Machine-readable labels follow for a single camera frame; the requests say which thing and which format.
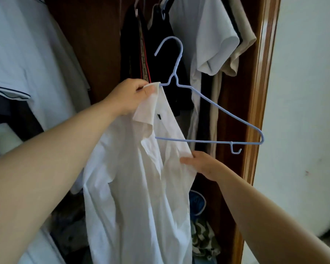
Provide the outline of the pile of dark clothes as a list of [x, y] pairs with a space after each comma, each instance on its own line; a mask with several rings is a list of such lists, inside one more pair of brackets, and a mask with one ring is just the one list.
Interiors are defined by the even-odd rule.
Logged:
[[68, 192], [53, 210], [50, 235], [66, 264], [93, 264], [82, 190], [76, 194]]

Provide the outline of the white collared shirt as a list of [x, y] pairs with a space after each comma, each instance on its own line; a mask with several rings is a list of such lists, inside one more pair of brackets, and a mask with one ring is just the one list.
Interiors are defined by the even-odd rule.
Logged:
[[134, 113], [117, 117], [83, 173], [93, 264], [192, 264], [191, 157], [159, 82]]

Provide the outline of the light blue wire hanger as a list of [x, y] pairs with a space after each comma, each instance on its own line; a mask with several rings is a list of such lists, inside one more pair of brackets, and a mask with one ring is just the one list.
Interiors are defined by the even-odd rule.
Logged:
[[201, 108], [199, 111], [199, 117], [198, 117], [198, 131], [197, 131], [197, 137], [204, 137], [204, 134], [208, 133], [210, 138], [216, 138], [217, 137], [217, 121], [219, 119], [219, 111], [224, 112], [225, 114], [231, 116], [232, 118], [238, 120], [239, 122], [241, 122], [242, 124], [245, 124], [246, 126], [256, 130], [259, 135], [260, 135], [260, 141], [259, 142], [223, 142], [223, 141], [204, 141], [204, 140], [184, 140], [184, 139], [173, 139], [173, 138], [165, 138], [165, 137], [156, 137], [156, 139], [160, 139], [160, 140], [167, 140], [167, 141], [176, 141], [176, 142], [195, 142], [195, 143], [204, 143], [204, 144], [229, 144], [230, 145], [230, 150], [231, 153], [234, 155], [238, 155], [241, 152], [241, 149], [239, 149], [237, 152], [233, 150], [233, 145], [261, 145], [264, 143], [264, 135], [262, 133], [262, 131], [255, 127], [254, 125], [246, 122], [245, 120], [233, 115], [232, 113], [230, 113], [229, 111], [225, 110], [224, 108], [222, 108], [221, 106], [219, 106], [218, 104], [216, 104], [214, 101], [210, 100], [208, 97], [206, 97], [206, 95], [204, 95], [203, 93], [200, 93], [200, 91], [198, 89], [195, 89], [192, 86], [189, 85], [182, 85], [179, 83], [179, 79], [177, 76], [177, 69], [179, 67], [180, 64], [180, 60], [182, 58], [182, 54], [183, 54], [183, 44], [181, 42], [181, 40], [175, 36], [168, 36], [166, 38], [164, 38], [160, 45], [157, 47], [154, 56], [157, 56], [157, 54], [159, 53], [160, 49], [162, 48], [163, 44], [168, 41], [174, 39], [178, 45], [179, 45], [179, 55], [176, 59], [173, 71], [171, 73], [171, 75], [169, 76], [168, 82], [167, 83], [160, 83], [159, 87], [166, 87], [169, 86], [172, 79], [175, 79], [175, 83], [177, 87], [180, 88], [186, 88], [186, 89], [190, 89], [193, 93], [197, 94], [198, 97], [201, 97]]

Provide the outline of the person's left forearm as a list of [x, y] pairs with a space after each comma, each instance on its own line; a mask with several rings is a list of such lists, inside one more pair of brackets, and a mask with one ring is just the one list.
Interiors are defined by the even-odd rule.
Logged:
[[104, 100], [0, 157], [0, 264], [16, 264], [117, 117]]

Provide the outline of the brown wooden wardrobe frame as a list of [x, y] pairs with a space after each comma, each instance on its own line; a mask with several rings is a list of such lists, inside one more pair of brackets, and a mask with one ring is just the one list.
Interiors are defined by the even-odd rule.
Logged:
[[[92, 103], [120, 81], [119, 30], [134, 0], [44, 0], [73, 47], [91, 87]], [[262, 129], [274, 36], [281, 0], [241, 0], [256, 42], [240, 56], [235, 77], [224, 75], [219, 105]], [[218, 264], [241, 264], [244, 239], [216, 183], [197, 175], [194, 189], [207, 200], [206, 215], [221, 246]]]

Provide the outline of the black hanging garment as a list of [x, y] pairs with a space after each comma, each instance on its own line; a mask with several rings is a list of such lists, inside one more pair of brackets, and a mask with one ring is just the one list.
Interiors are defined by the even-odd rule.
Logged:
[[156, 56], [154, 53], [165, 38], [175, 36], [168, 12], [154, 5], [148, 27], [140, 7], [134, 5], [128, 7], [121, 29], [120, 80], [140, 78], [149, 83], [167, 83], [179, 56], [177, 41], [167, 40]]

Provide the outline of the person's right forearm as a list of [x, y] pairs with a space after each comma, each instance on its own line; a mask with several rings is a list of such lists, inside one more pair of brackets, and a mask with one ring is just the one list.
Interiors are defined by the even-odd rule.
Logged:
[[327, 245], [226, 166], [217, 183], [259, 264], [330, 264]]

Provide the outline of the white short-sleeved t-shirt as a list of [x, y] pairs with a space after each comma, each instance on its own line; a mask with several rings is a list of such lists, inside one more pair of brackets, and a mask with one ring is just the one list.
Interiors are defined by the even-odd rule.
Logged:
[[174, 35], [183, 44], [190, 85], [213, 100], [212, 82], [239, 45], [221, 0], [174, 0], [169, 10]]

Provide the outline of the camouflage patterned cloth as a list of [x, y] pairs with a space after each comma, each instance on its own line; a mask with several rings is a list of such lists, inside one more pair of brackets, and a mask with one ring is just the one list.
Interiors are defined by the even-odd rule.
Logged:
[[206, 219], [196, 218], [191, 220], [192, 255], [193, 257], [216, 261], [216, 257], [221, 253], [215, 233]]

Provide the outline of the person's right hand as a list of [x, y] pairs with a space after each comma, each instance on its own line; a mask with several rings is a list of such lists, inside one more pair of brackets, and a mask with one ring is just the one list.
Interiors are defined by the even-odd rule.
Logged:
[[224, 176], [232, 173], [227, 166], [203, 151], [192, 151], [191, 157], [196, 159], [196, 164], [190, 166], [211, 181], [219, 182]]

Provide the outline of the light blue polo shirt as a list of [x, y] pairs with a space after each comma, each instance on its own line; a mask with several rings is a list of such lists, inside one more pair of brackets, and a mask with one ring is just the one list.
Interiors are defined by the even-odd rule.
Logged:
[[44, 0], [0, 0], [0, 96], [26, 102], [43, 130], [91, 105], [87, 79]]

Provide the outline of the person's left hand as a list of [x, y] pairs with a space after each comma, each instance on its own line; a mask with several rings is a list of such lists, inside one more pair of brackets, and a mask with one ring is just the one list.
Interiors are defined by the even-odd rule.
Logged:
[[113, 116], [126, 115], [137, 109], [147, 98], [137, 98], [136, 90], [148, 84], [143, 79], [126, 79], [102, 101], [106, 111]]

